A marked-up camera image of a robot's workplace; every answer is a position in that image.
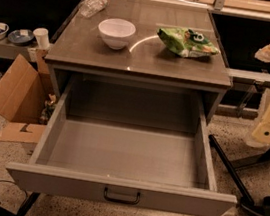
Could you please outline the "white paper cup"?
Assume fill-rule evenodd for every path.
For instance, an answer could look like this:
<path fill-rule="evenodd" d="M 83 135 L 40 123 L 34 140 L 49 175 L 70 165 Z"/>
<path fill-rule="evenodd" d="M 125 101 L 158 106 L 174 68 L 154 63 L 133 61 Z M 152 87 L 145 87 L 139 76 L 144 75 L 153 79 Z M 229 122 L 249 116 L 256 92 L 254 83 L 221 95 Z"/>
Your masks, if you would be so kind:
<path fill-rule="evenodd" d="M 48 29 L 43 27 L 37 28 L 33 30 L 33 33 L 41 50 L 50 48 Z"/>

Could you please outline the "green rice chip bag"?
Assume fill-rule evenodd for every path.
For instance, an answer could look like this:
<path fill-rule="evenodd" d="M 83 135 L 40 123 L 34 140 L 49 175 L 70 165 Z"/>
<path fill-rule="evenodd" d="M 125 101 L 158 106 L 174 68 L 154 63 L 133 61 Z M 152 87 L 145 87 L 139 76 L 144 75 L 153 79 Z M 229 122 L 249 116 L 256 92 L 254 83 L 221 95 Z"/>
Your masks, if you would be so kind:
<path fill-rule="evenodd" d="M 203 33 L 187 28 L 159 28 L 157 36 L 166 47 L 183 58 L 199 58 L 219 54 L 219 50 Z"/>

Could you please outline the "grey cabinet with top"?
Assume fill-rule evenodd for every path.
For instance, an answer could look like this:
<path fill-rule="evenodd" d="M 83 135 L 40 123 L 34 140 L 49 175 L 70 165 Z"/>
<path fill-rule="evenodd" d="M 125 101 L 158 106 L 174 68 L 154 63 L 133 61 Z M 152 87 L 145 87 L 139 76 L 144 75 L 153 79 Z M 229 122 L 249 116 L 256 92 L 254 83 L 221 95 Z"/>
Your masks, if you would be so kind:
<path fill-rule="evenodd" d="M 99 23 L 109 18 L 129 20 L 136 26 L 125 49 L 112 50 L 99 36 Z M 206 9 L 180 2 L 111 0 L 109 7 L 93 18 L 74 17 L 45 60 L 53 71 L 147 79 L 200 90 L 204 111 L 211 118 L 231 85 L 222 55 L 198 59 L 177 57 L 158 38 L 156 32 L 161 27 L 185 27 L 203 33 L 213 43 L 217 41 Z"/>

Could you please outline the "brown cardboard box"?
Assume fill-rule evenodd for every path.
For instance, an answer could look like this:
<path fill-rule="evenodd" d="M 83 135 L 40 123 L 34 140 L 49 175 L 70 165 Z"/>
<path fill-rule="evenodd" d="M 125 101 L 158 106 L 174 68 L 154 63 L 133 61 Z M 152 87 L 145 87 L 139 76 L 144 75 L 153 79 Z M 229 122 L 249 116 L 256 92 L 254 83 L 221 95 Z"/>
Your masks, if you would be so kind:
<path fill-rule="evenodd" d="M 45 50 L 36 50 L 37 68 L 19 54 L 0 80 L 0 116 L 9 122 L 39 123 L 54 94 Z"/>

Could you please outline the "white ceramic bowl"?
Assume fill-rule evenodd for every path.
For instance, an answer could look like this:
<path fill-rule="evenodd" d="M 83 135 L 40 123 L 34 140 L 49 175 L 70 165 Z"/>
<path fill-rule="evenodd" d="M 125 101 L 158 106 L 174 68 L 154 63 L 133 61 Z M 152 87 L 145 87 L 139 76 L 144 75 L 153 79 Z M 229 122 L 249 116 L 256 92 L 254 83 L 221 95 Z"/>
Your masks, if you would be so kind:
<path fill-rule="evenodd" d="M 135 34 L 136 27 L 125 19 L 107 19 L 99 23 L 98 31 L 104 44 L 111 49 L 126 48 Z"/>

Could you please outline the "blue patterned bowl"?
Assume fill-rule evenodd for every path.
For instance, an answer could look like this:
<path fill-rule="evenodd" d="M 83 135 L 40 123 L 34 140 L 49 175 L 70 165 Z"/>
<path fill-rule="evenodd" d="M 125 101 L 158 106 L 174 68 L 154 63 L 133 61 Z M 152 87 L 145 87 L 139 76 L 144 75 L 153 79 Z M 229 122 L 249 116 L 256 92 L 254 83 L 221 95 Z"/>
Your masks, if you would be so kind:
<path fill-rule="evenodd" d="M 34 34 L 29 29 L 24 29 L 24 30 L 19 29 L 19 30 L 14 30 L 11 33 L 9 33 L 7 38 L 10 41 L 10 43 L 13 43 L 14 45 L 25 46 L 32 43 L 34 39 Z"/>

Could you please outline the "flat cardboard piece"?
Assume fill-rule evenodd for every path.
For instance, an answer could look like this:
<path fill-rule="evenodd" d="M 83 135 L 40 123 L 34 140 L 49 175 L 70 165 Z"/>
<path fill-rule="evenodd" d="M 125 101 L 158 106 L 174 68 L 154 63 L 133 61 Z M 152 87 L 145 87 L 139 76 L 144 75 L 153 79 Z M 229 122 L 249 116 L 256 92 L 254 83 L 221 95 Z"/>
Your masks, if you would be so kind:
<path fill-rule="evenodd" d="M 37 144 L 45 130 L 43 124 L 8 123 L 0 130 L 0 142 L 21 142 Z"/>

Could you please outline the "clear plastic water bottle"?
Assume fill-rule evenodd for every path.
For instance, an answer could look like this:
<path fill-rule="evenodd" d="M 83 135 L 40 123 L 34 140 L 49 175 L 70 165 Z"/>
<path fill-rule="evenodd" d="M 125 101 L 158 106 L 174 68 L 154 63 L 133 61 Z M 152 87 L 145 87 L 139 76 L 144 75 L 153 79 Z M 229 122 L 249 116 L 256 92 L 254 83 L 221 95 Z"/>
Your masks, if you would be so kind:
<path fill-rule="evenodd" d="M 84 18 L 90 18 L 108 7 L 111 0 L 83 0 L 79 6 L 79 13 Z"/>

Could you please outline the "open grey top drawer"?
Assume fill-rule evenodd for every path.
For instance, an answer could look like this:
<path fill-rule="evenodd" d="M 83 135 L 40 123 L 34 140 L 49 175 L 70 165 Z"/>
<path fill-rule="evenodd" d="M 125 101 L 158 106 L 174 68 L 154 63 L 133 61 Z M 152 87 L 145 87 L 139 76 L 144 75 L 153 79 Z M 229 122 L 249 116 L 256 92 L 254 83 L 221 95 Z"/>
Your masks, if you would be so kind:
<path fill-rule="evenodd" d="M 217 189 L 199 93 L 72 77 L 28 163 L 7 171 L 24 190 L 134 205 L 191 216 L 221 216 L 236 198 Z"/>

